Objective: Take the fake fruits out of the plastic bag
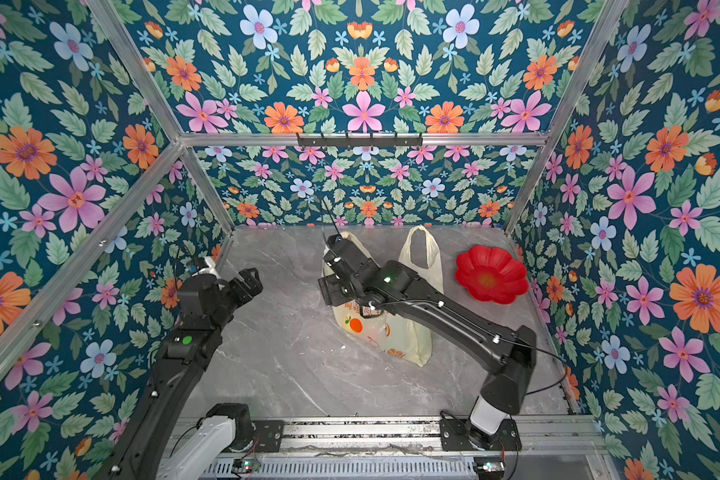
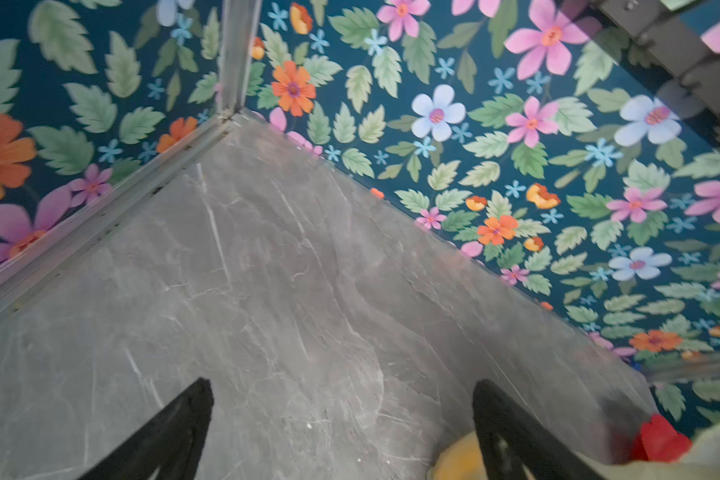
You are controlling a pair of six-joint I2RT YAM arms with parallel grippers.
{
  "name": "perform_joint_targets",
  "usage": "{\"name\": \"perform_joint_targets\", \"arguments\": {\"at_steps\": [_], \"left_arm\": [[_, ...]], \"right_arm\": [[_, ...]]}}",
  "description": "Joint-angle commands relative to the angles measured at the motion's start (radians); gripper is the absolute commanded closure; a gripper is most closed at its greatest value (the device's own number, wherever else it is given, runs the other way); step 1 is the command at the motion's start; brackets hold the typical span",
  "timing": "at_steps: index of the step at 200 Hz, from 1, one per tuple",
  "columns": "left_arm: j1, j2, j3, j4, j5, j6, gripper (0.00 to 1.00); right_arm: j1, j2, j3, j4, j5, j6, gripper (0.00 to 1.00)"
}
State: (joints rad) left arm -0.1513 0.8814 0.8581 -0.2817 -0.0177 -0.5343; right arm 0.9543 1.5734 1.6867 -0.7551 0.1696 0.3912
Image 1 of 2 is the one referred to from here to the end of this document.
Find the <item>yellow printed plastic bag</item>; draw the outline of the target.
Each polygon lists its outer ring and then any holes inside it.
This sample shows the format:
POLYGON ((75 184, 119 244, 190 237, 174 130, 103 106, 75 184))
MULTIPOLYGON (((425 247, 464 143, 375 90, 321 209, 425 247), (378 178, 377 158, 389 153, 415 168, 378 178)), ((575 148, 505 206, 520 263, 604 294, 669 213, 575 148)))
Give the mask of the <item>yellow printed plastic bag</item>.
MULTIPOLYGON (((409 230, 398 260, 416 270, 440 292, 444 290, 439 245, 423 226, 409 230)), ((432 334, 427 327, 400 315, 372 310, 350 300, 332 307, 337 325, 358 341, 391 357, 423 367, 432 355, 432 334)))

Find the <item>red flower-shaped plate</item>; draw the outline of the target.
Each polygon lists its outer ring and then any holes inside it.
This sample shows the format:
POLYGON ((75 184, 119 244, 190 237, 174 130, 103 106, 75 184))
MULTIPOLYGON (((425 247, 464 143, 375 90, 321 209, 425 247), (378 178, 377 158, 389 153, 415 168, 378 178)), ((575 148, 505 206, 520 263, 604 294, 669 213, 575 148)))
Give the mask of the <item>red flower-shaped plate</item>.
POLYGON ((498 247, 476 245, 458 255, 456 282, 481 302, 512 304, 530 288, 527 269, 498 247))

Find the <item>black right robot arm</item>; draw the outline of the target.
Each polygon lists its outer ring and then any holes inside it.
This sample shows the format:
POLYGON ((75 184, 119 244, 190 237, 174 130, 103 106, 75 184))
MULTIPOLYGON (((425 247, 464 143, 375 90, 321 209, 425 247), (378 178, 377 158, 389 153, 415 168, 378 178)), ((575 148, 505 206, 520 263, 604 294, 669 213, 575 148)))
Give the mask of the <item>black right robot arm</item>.
POLYGON ((323 262, 331 272, 318 280, 324 302, 338 307, 356 301, 362 313, 401 315, 468 353, 487 372, 466 423, 468 436, 476 445, 497 441, 502 423, 520 413, 527 395, 537 359, 535 332, 481 317, 403 263, 378 265, 340 234, 328 237, 325 244, 323 262))

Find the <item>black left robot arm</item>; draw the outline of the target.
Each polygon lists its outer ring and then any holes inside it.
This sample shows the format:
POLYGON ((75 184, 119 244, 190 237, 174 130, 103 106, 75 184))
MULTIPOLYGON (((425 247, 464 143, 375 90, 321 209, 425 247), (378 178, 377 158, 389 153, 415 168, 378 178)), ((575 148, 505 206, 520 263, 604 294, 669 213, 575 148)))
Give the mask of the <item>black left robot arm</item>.
POLYGON ((180 313, 162 341, 133 415, 96 474, 98 479, 155 479, 171 433, 195 385, 222 343, 237 309, 262 293, 255 268, 228 280, 209 257, 177 288, 180 313))

